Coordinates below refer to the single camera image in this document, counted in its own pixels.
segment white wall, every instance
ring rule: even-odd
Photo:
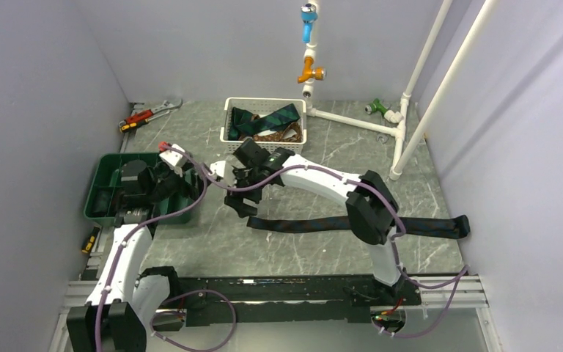
[[[0,0],[0,351],[46,351],[128,103],[71,0]]]
[[[506,351],[563,351],[563,1],[501,1],[436,113],[430,150]]]
[[[299,97],[301,5],[292,1],[77,0],[130,101]],[[432,70],[470,0],[455,0]],[[320,0],[317,99],[398,99],[441,0]],[[420,79],[418,88],[425,84]]]

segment marble surface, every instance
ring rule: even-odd
[[[317,109],[379,122],[364,113],[366,102],[324,101]],[[219,141],[224,102],[187,102],[180,110],[137,130],[128,152],[152,152],[158,143],[178,143],[198,161],[211,164],[224,154]],[[413,109],[407,134],[417,126]],[[301,153],[319,164],[362,174],[373,169],[387,178],[394,139],[381,144],[376,132],[308,117],[308,141]],[[398,181],[386,180],[402,216],[449,217],[427,146],[422,142]],[[364,244],[351,231],[282,234],[253,230],[246,219],[223,204],[224,191],[208,195],[185,225],[160,226],[142,268],[172,265],[181,276],[255,276],[299,274],[368,274],[372,262]],[[333,202],[298,189],[268,186],[259,216],[268,219],[313,219],[344,215]],[[462,258],[456,241],[407,235],[398,240],[400,256],[410,273],[459,271]]]

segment green plastic tray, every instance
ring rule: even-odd
[[[98,163],[98,168],[94,175],[94,180],[92,181],[92,186],[89,188],[89,193],[87,194],[87,201],[85,202],[84,215],[87,219],[95,222],[100,226],[113,226],[115,211],[113,207],[109,207],[108,211],[102,216],[99,214],[92,214],[92,207],[99,194],[106,191],[105,194],[111,195],[110,204],[113,204],[116,199],[114,199],[116,193],[122,188],[119,177],[119,168],[129,161],[133,160],[143,160],[149,166],[156,165],[161,158],[158,153],[113,153],[107,154],[100,158],[100,163]],[[180,209],[184,209],[193,202],[192,199],[185,198],[179,194],[175,194],[168,199],[162,201],[158,208],[161,211],[161,215],[167,213],[173,213]],[[159,224],[185,224],[191,220],[191,212],[188,211],[181,216],[173,216],[169,219],[160,221]]]

